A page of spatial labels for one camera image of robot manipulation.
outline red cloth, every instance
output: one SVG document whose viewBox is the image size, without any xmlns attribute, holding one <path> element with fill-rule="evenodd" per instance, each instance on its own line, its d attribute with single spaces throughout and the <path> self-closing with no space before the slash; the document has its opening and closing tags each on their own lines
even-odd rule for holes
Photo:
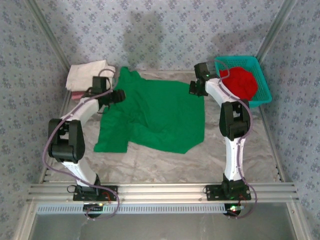
<svg viewBox="0 0 320 240">
<path fill-rule="evenodd" d="M 258 84 L 254 75 L 244 70 L 242 67 L 233 67 L 230 70 L 230 76 L 222 80 L 222 83 L 240 99 L 251 101 L 258 91 Z M 227 70 L 220 70 L 220 77 L 228 75 Z"/>
</svg>

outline mounting plate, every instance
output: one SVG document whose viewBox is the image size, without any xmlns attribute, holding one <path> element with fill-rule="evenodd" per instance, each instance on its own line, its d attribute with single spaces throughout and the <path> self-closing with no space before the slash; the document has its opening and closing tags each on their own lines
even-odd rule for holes
<svg viewBox="0 0 320 240">
<path fill-rule="evenodd" d="M 102 187 L 106 187 L 118 193 L 118 186 L 116 185 L 103 185 Z M 92 194 L 91 192 L 90 193 L 84 192 L 81 189 L 81 187 L 76 186 L 73 193 L 73 201 L 81 201 L 81 202 L 83 201 L 106 202 L 106 201 L 109 201 L 109 197 L 110 197 L 110 202 L 117 201 L 117 198 L 113 193 L 104 189 L 100 189 L 99 195 L 96 195 L 96 194 Z"/>
<path fill-rule="evenodd" d="M 231 190 L 231 192 L 229 193 L 229 196 L 226 196 L 222 184 L 206 185 L 205 194 L 206 194 L 207 201 L 251 200 L 250 190 L 247 185 L 244 185 L 241 189 L 237 189 L 235 191 Z"/>
</svg>

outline green cloth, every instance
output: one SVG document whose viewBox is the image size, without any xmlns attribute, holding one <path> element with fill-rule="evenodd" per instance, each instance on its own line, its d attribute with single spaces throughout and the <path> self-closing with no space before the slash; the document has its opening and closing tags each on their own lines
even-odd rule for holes
<svg viewBox="0 0 320 240">
<path fill-rule="evenodd" d="M 179 81 L 146 80 L 122 67 L 123 102 L 105 108 L 95 152 L 125 153 L 128 142 L 184 154 L 205 138 L 204 97 Z"/>
</svg>

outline metal rail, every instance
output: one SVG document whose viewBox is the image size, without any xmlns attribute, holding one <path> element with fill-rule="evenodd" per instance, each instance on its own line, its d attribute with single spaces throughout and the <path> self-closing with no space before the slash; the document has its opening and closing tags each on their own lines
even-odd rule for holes
<svg viewBox="0 0 320 240">
<path fill-rule="evenodd" d="M 74 203 L 67 186 L 73 182 L 34 184 L 30 187 L 27 201 L 36 203 Z M 203 192 L 212 183 L 114 183 L 118 186 L 121 204 L 205 204 L 236 203 L 237 201 L 207 201 Z M 252 183 L 259 203 L 291 203 L 299 200 L 292 182 Z"/>
</svg>

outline cable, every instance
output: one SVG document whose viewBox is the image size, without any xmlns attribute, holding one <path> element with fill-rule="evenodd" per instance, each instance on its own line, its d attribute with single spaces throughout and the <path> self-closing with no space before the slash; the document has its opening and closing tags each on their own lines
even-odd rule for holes
<svg viewBox="0 0 320 240">
<path fill-rule="evenodd" d="M 249 107 L 248 107 L 243 101 L 241 101 L 239 98 L 236 98 L 236 97 L 230 95 L 230 94 L 223 88 L 223 86 L 222 86 L 222 84 L 223 84 L 223 83 L 222 83 L 222 80 L 223 80 L 223 79 L 226 79 L 226 78 L 228 78 L 228 77 L 230 76 L 230 71 L 229 71 L 228 66 L 227 66 L 223 61 L 220 61 L 220 60 L 217 60 L 217 59 L 214 59 L 213 61 L 222 64 L 222 65 L 225 67 L 225 69 L 227 70 L 227 72 L 228 72 L 228 75 L 227 75 L 227 76 L 223 76 L 223 77 L 221 77 L 221 78 L 219 79 L 218 85 L 219 85 L 221 91 L 223 91 L 223 93 L 226 94 L 226 95 L 227 95 L 228 97 L 230 97 L 231 99 L 233 99 L 233 100 L 241 103 L 241 104 L 244 106 L 244 108 L 247 110 L 247 112 L 249 113 L 249 117 L 250 117 L 250 127 L 249 127 L 249 130 L 246 132 L 246 134 L 239 138 L 239 140 L 238 140 L 238 142 L 237 142 L 237 145 L 240 146 L 241 141 L 242 141 L 244 138 L 246 138 L 246 137 L 250 134 L 250 132 L 252 131 L 252 129 L 253 129 L 253 116 L 252 116 L 252 113 L 251 113 Z M 256 206 L 257 206 L 257 203 L 258 203 L 258 196 L 257 196 L 257 192 L 256 192 L 256 190 L 254 189 L 254 187 L 247 182 L 247 180 L 245 179 L 245 177 L 244 177 L 243 174 L 242 174 L 241 167 L 240 167 L 240 147 L 238 147 L 238 151 L 237 151 L 237 153 L 236 153 L 236 165 L 237 165 L 237 168 L 238 168 L 238 171 L 239 171 L 239 175 L 240 175 L 242 181 L 243 181 L 249 188 L 251 188 L 252 191 L 253 191 L 253 193 L 254 193 L 254 205 L 253 205 L 253 207 L 250 209 L 250 211 L 248 211 L 245 215 L 235 217 L 236 219 L 243 219 L 243 218 L 249 216 L 250 214 L 252 214 L 252 212 L 255 210 L 255 208 L 256 208 Z"/>
<path fill-rule="evenodd" d="M 107 69 L 107 68 L 106 68 L 106 69 L 102 69 L 102 70 L 100 71 L 100 73 L 103 72 L 103 71 L 110 71 L 110 72 L 112 72 L 113 74 L 115 74 L 115 71 L 113 71 L 113 70 L 111 70 L 111 69 Z M 91 184 L 91 183 L 86 182 L 86 181 L 82 180 L 81 178 L 73 175 L 72 173 L 69 173 L 69 172 L 66 172 L 66 171 L 62 171 L 62 170 L 58 170 L 58 169 L 53 168 L 52 166 L 50 166 L 50 165 L 46 162 L 46 156 L 47 156 L 47 154 L 48 154 L 48 149 L 49 149 L 50 143 L 52 142 L 52 139 L 54 138 L 55 134 L 58 132 L 58 130 L 60 129 L 60 127 L 66 122 L 66 120 L 68 120 L 70 117 L 72 117 L 72 116 L 79 110 L 79 108 L 81 108 L 81 107 L 82 107 L 84 104 L 86 104 L 87 102 L 89 102 L 89 101 L 91 101 L 91 100 L 93 100 L 93 99 L 100 98 L 100 97 L 102 97 L 102 96 L 105 96 L 105 95 L 111 93 L 111 92 L 113 91 L 113 89 L 117 86 L 117 84 L 118 84 L 118 81 L 116 80 L 115 83 L 114 83 L 114 87 L 110 87 L 109 90 L 107 90 L 107 91 L 105 91 L 105 92 L 103 92 L 103 93 L 101 93 L 101 94 L 98 94 L 98 95 L 96 95 L 96 96 L 92 96 L 92 97 L 86 99 L 86 100 L 83 101 L 81 104 L 79 104 L 77 107 L 75 107 L 75 108 L 70 112 L 70 114 L 67 115 L 64 119 L 62 119 L 62 121 L 55 127 L 55 129 L 53 130 L 53 132 L 52 132 L 51 135 L 49 136 L 49 138 L 48 138 L 48 140 L 47 140 L 47 142 L 46 142 L 46 144 L 45 144 L 45 146 L 44 146 L 43 153 L 42 153 L 42 163 L 43 163 L 48 169 L 50 169 L 50 170 L 52 170 L 52 171 L 54 171 L 54 172 L 60 173 L 60 174 L 65 174 L 65 175 L 68 175 L 68 176 L 70 176 L 70 177 L 73 177 L 75 180 L 80 181 L 81 183 L 83 183 L 83 184 L 85 184 L 85 185 L 88 185 L 89 187 L 96 188 L 96 189 L 106 190 L 106 191 L 112 193 L 112 194 L 115 196 L 117 205 L 116 205 L 116 208 L 115 208 L 115 210 L 113 211 L 113 213 L 111 213 L 110 215 L 105 216 L 105 217 L 92 218 L 92 217 L 89 216 L 89 212 L 90 212 L 91 208 L 89 208 L 89 209 L 87 210 L 87 212 L 85 213 L 86 218 L 87 218 L 88 220 L 93 220 L 93 221 L 95 221 L 95 220 L 106 220 L 106 219 L 112 218 L 112 217 L 116 214 L 116 212 L 118 211 L 118 209 L 119 209 L 119 207 L 120 207 L 120 199 L 119 199 L 118 194 L 117 194 L 115 191 L 113 191 L 113 190 L 111 190 L 110 188 L 108 188 L 108 187 Z"/>
<path fill-rule="evenodd" d="M 100 77 L 101 73 L 102 73 L 103 71 L 106 71 L 106 70 L 112 71 L 111 69 L 107 69 L 107 68 L 102 69 L 102 70 L 99 72 L 98 76 Z M 109 86 L 110 86 L 110 87 L 107 89 L 107 91 L 109 91 L 109 90 L 111 89 L 110 79 L 107 77 L 106 80 L 108 81 Z M 107 112 L 105 112 L 105 110 L 103 110 L 102 112 L 99 112 L 99 111 L 97 112 L 97 114 L 101 114 L 101 115 L 104 115 L 104 114 L 106 114 L 106 113 L 107 113 Z"/>
<path fill-rule="evenodd" d="M 109 194 L 107 191 L 106 191 L 106 192 L 103 192 L 102 195 L 106 195 L 107 198 L 108 198 L 109 203 L 111 203 L 110 194 Z"/>
<path fill-rule="evenodd" d="M 109 90 L 111 89 L 111 83 L 110 83 L 110 80 L 109 80 L 108 77 L 106 78 L 106 80 L 108 81 L 109 86 L 110 86 L 110 87 L 107 89 L 107 91 L 109 91 Z M 89 87 L 85 92 L 90 94 L 91 91 L 92 91 L 92 89 L 93 89 L 93 87 L 91 86 L 91 87 Z M 102 112 L 99 112 L 99 111 L 97 112 L 97 114 L 101 114 L 101 115 L 104 115 L 104 114 L 106 114 L 106 113 L 107 113 L 107 112 L 105 112 L 104 110 L 103 110 Z"/>
<path fill-rule="evenodd" d="M 76 186 L 76 185 L 69 185 L 69 186 L 66 187 L 66 191 L 67 191 L 68 193 L 74 194 L 75 191 L 69 191 L 69 188 L 70 188 L 70 187 L 75 187 L 75 188 L 76 188 L 77 186 Z"/>
<path fill-rule="evenodd" d="M 240 194 L 239 197 L 245 201 L 244 208 L 246 208 L 247 207 L 247 199 L 242 194 Z"/>
</svg>

